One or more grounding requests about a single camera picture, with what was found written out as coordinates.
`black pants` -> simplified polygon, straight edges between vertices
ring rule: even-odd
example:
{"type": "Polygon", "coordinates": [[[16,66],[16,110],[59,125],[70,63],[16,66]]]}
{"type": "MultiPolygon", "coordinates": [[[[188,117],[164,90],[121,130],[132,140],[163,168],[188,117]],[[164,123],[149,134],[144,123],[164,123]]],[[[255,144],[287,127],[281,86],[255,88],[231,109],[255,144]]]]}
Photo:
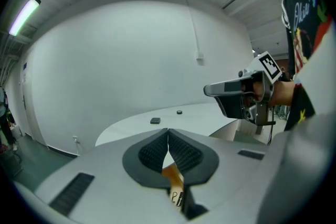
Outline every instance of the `black pants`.
{"type": "Polygon", "coordinates": [[[16,140],[12,135],[11,128],[9,128],[8,126],[6,113],[0,117],[0,127],[9,145],[13,145],[16,140]]]}

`white plastic surface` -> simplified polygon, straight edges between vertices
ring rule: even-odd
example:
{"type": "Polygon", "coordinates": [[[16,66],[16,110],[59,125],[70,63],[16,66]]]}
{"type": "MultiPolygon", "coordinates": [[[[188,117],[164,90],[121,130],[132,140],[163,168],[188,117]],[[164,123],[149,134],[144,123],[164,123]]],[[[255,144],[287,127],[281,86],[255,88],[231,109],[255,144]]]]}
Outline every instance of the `white plastic surface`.
{"type": "MultiPolygon", "coordinates": [[[[234,120],[225,117],[216,103],[175,106],[132,116],[109,126],[98,137],[96,146],[163,128],[183,129],[210,136],[234,120]],[[182,115],[178,115],[177,110],[182,110],[182,115]],[[160,124],[150,124],[152,118],[161,118],[160,124]]],[[[173,158],[168,153],[163,167],[173,162],[173,158]]]]}

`fluorescent light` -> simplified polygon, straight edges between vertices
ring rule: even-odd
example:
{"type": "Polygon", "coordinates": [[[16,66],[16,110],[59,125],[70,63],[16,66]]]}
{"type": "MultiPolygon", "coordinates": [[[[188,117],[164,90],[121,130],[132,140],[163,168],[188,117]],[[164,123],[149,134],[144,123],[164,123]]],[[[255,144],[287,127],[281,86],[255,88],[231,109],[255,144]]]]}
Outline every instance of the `fluorescent light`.
{"type": "Polygon", "coordinates": [[[23,9],[20,11],[19,15],[17,15],[9,33],[12,36],[16,36],[20,31],[22,25],[28,19],[28,17],[33,13],[33,11],[38,7],[41,3],[41,0],[29,0],[23,9]]]}

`black shirt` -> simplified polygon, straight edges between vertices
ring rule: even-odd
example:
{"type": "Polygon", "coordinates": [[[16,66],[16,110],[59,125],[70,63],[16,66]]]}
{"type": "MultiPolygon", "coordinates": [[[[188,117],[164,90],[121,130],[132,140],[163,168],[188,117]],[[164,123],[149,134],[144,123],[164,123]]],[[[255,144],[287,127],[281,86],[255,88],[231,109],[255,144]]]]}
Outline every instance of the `black shirt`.
{"type": "MultiPolygon", "coordinates": [[[[332,23],[324,0],[283,0],[288,21],[289,72],[298,74],[318,49],[332,23]]],[[[299,80],[295,89],[285,130],[315,114],[309,97],[299,80]]]]}

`yellow star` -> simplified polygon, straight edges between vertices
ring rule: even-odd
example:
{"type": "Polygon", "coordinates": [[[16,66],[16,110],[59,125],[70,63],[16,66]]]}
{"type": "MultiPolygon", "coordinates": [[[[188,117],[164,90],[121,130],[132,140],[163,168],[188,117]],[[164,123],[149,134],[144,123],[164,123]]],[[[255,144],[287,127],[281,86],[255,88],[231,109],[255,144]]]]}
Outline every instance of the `yellow star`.
{"type": "Polygon", "coordinates": [[[300,120],[299,120],[298,124],[303,122],[306,119],[305,113],[306,113],[305,109],[303,111],[300,111],[300,120]]]}

